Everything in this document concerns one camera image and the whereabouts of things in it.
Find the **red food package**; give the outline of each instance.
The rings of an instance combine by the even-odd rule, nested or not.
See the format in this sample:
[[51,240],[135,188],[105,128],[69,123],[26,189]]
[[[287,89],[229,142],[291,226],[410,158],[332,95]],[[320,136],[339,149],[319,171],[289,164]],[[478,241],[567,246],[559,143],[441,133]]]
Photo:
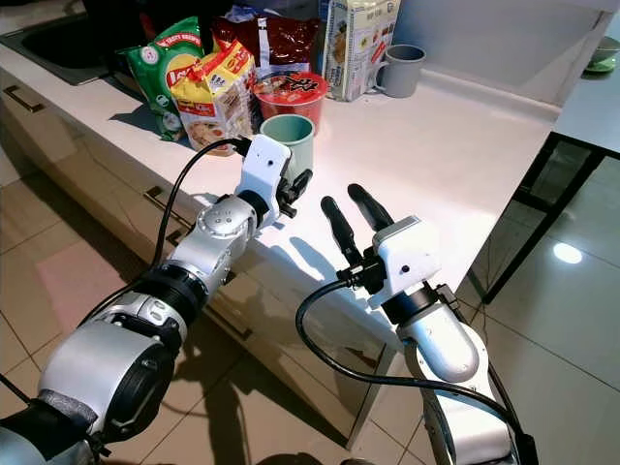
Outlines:
[[216,17],[211,22],[213,39],[220,48],[238,39],[252,52],[259,78],[283,71],[310,71],[310,53],[318,29],[318,19],[299,21],[280,16],[244,22]]

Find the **red cup noodle container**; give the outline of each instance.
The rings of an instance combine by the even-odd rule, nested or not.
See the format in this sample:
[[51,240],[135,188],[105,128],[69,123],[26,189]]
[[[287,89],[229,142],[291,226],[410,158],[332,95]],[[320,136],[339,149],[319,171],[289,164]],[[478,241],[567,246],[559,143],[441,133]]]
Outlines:
[[276,114],[300,114],[312,120],[319,132],[321,103],[327,93],[327,81],[314,73],[276,73],[254,85],[264,119]]

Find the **mug handle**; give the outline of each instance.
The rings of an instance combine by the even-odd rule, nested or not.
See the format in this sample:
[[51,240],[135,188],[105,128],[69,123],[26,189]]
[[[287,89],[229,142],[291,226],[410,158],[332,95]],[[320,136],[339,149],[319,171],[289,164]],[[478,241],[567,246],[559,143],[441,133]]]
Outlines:
[[384,68],[385,66],[387,66],[389,64],[389,62],[387,61],[382,61],[379,66],[377,68],[375,68],[371,79],[372,79],[372,85],[370,86],[371,89],[379,89],[382,92],[386,90],[385,87],[383,87],[382,85],[379,85],[379,83],[377,82],[377,76],[379,75],[379,72],[381,71],[382,68]]

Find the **yellow food package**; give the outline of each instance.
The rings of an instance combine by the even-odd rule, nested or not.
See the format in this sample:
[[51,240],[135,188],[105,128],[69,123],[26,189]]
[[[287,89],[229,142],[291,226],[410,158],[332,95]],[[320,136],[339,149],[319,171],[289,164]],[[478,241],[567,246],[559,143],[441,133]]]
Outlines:
[[[205,56],[176,82],[170,93],[192,147],[258,130],[260,114],[252,87],[256,82],[254,57],[239,41]],[[209,154],[231,155],[227,145]]]

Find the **black table frame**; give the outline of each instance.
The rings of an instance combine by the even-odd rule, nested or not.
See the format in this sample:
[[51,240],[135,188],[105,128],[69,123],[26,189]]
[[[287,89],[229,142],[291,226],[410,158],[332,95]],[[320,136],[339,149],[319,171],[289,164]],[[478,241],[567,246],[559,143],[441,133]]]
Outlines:
[[[553,155],[558,143],[561,141],[585,148],[589,150],[590,153],[587,155],[586,159],[573,176],[573,179],[571,179],[558,199],[555,202],[549,202],[533,195],[532,187],[541,175],[541,172],[551,158],[551,155]],[[512,200],[536,208],[537,210],[544,212],[545,215],[502,274],[491,285],[486,293],[480,293],[482,303],[488,304],[493,301],[495,296],[502,290],[506,283],[508,283],[509,279],[511,279],[512,275],[521,266],[530,252],[532,252],[534,247],[536,247],[541,240],[541,237],[546,234],[555,220],[558,219],[564,208],[566,208],[571,202],[574,195],[578,192],[581,186],[583,186],[588,177],[590,177],[592,171],[599,166],[605,157],[618,159],[620,155],[617,152],[598,147],[597,145],[593,145],[583,140],[573,139],[554,132],[549,134],[546,142],[542,146],[541,151],[534,160],[534,163],[532,163],[532,166],[527,170],[525,176],[523,176],[523,180],[519,184],[519,187],[512,195]]]

